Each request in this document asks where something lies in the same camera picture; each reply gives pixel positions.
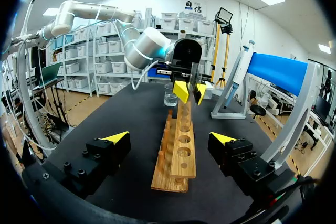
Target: yellow triangular marker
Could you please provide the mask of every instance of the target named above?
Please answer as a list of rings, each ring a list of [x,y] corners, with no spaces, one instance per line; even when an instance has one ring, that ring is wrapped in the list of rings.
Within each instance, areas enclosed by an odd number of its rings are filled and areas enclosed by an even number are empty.
[[[213,134],[213,136],[215,138],[217,138],[222,144],[230,142],[231,140],[234,140],[234,141],[237,140],[235,138],[232,138],[232,137],[229,137],[229,136],[220,135],[220,134],[215,133],[215,132],[210,132],[210,134]]]
[[[184,104],[187,103],[189,91],[185,81],[175,81],[173,93],[176,94]]]
[[[202,99],[203,99],[203,96],[205,94],[205,89],[206,89],[206,85],[205,84],[197,84],[197,89],[198,89],[198,92],[201,93],[201,98],[198,100],[197,104],[198,105],[201,105],[201,102],[202,102]]]
[[[126,134],[130,134],[129,131],[125,131],[122,133],[119,133],[117,135],[113,135],[113,136],[108,136],[105,138],[101,138],[102,140],[108,140],[110,142],[113,142],[114,144],[116,144],[119,140],[121,140]]]

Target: laptop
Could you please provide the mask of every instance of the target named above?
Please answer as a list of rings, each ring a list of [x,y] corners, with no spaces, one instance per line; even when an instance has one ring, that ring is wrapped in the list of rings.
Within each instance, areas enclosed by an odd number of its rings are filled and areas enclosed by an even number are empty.
[[[42,68],[42,74],[40,77],[40,83],[38,86],[34,87],[33,90],[37,90],[43,87],[43,82],[44,85],[48,85],[52,83],[53,81],[57,80],[57,74],[59,67],[61,66],[61,62],[57,64],[50,65],[48,67]]]

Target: cable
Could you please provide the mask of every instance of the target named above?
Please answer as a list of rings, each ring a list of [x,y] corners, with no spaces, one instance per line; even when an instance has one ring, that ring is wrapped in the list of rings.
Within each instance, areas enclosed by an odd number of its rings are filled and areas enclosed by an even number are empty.
[[[9,43],[7,49],[4,52],[1,52],[1,54],[4,55],[5,53],[7,53],[7,51],[9,50],[9,48],[10,48],[10,43]]]
[[[33,94],[33,86],[32,86],[32,84],[31,84],[31,75],[30,75],[30,54],[29,54],[29,50],[28,50],[28,48],[27,48],[27,44],[26,44],[26,40],[27,39],[25,39],[24,40],[24,42],[23,42],[23,45],[25,46],[25,50],[27,50],[27,56],[28,56],[28,76],[29,76],[29,86],[30,86],[30,90],[31,90],[31,96],[33,97],[33,102],[34,102],[34,105],[35,105],[35,109],[36,109],[36,111],[38,111],[37,110],[37,104],[36,104],[36,99],[35,99],[35,96],[34,96],[34,94]]]
[[[241,40],[240,40],[240,48],[239,51],[241,51],[241,45],[242,45],[242,41],[243,41],[243,18],[241,17],[241,11],[242,11],[242,7],[241,4],[239,2],[239,14],[240,14],[240,35],[241,35]]]
[[[8,84],[8,82],[7,82],[7,86],[8,86],[8,90],[9,90],[10,103],[11,103],[11,105],[12,105],[12,108],[14,108],[13,101],[12,101],[12,96],[10,95],[10,94],[11,94],[11,93],[10,93],[11,91],[10,91],[10,89],[9,89],[9,84]],[[54,149],[56,149],[57,146],[54,147],[54,148],[46,148],[46,147],[43,147],[43,146],[39,145],[38,143],[35,143],[35,142],[34,142],[29,136],[27,136],[27,134],[22,130],[21,125],[20,125],[20,123],[19,123],[19,121],[18,121],[18,119],[17,119],[17,116],[16,116],[15,112],[13,112],[11,106],[8,106],[8,107],[9,107],[9,110],[11,111],[11,113],[12,113],[12,115],[13,115],[13,117],[14,117],[14,120],[15,120],[15,122],[16,122],[18,128],[20,129],[20,131],[22,132],[22,135],[23,135],[26,139],[28,139],[30,142],[32,142],[32,143],[35,144],[36,146],[40,147],[42,150],[53,151]]]
[[[138,83],[137,83],[136,86],[134,86],[134,81],[133,81],[133,71],[131,71],[131,83],[132,83],[133,90],[137,90],[137,89],[138,89],[138,87],[139,87],[139,85],[140,85],[140,83],[141,83],[141,81],[142,81],[142,78],[146,75],[146,73],[147,73],[153,66],[155,66],[155,65],[158,64],[158,63],[159,63],[159,61],[157,60],[157,61],[153,62],[152,64],[150,64],[150,65],[146,68],[146,70],[144,70],[144,72],[142,73],[142,75],[141,75],[141,77],[140,77],[140,79],[139,79],[139,81],[138,81]]]
[[[288,191],[290,191],[290,190],[292,190],[292,189],[295,189],[295,188],[297,188],[297,187],[299,187],[299,186],[302,186],[302,185],[306,185],[306,184],[317,184],[317,183],[319,183],[320,182],[320,180],[319,179],[306,179],[306,180],[304,180],[304,181],[300,181],[300,182],[296,182],[295,184],[293,184],[293,185],[290,185],[290,186],[288,186],[288,187],[286,187],[286,188],[284,188],[284,189],[282,189],[282,190],[280,190],[280,191],[278,191],[277,193],[275,193],[274,195],[273,195],[273,199],[276,199],[276,198],[278,198],[280,195],[282,195],[282,194],[284,194],[284,193],[286,193],[286,192],[288,192]]]
[[[250,11],[250,0],[248,0],[247,16],[246,16],[246,21],[245,21],[245,27],[244,27],[244,30],[243,30],[243,34],[241,35],[241,40],[243,40],[243,36],[244,36],[244,33],[245,33],[245,28],[246,28],[246,25],[247,25],[247,19],[248,19],[249,11]]]
[[[45,86],[44,80],[43,80],[42,67],[41,67],[41,58],[40,58],[40,50],[37,50],[37,51],[38,51],[38,63],[39,63],[39,68],[40,68],[40,75],[41,75],[42,85],[43,85],[43,89],[44,89],[44,94],[46,95],[46,99],[49,101],[49,97],[47,95],[46,86]]]

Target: white wall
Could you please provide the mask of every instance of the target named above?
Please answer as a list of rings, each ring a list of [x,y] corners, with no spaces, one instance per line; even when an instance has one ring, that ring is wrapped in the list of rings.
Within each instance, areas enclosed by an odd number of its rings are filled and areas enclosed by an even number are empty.
[[[226,79],[228,79],[234,61],[240,51],[241,21],[239,15],[239,2],[234,0],[201,0],[206,1],[207,19],[213,20],[215,14],[223,7],[233,13],[233,33],[230,37],[230,49],[227,63]],[[181,12],[180,0],[102,0],[101,3],[117,6],[124,9],[140,10],[144,16],[147,7],[153,8],[153,15],[161,17],[161,12]],[[243,28],[247,16],[248,7],[241,5]],[[249,40],[255,41],[255,51],[263,54],[271,54],[290,58],[293,54],[299,60],[307,62],[307,52],[301,45],[282,27],[266,17],[264,14],[249,9],[247,25],[243,37],[243,45]],[[226,35],[221,35],[219,55],[217,59],[215,81],[221,74],[224,63]]]

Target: clear glass cup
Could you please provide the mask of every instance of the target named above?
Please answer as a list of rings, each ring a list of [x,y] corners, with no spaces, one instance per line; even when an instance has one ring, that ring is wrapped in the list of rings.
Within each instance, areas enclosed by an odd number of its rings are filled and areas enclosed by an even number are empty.
[[[173,93],[172,83],[164,86],[164,105],[168,107],[175,107],[177,105],[177,95]]]

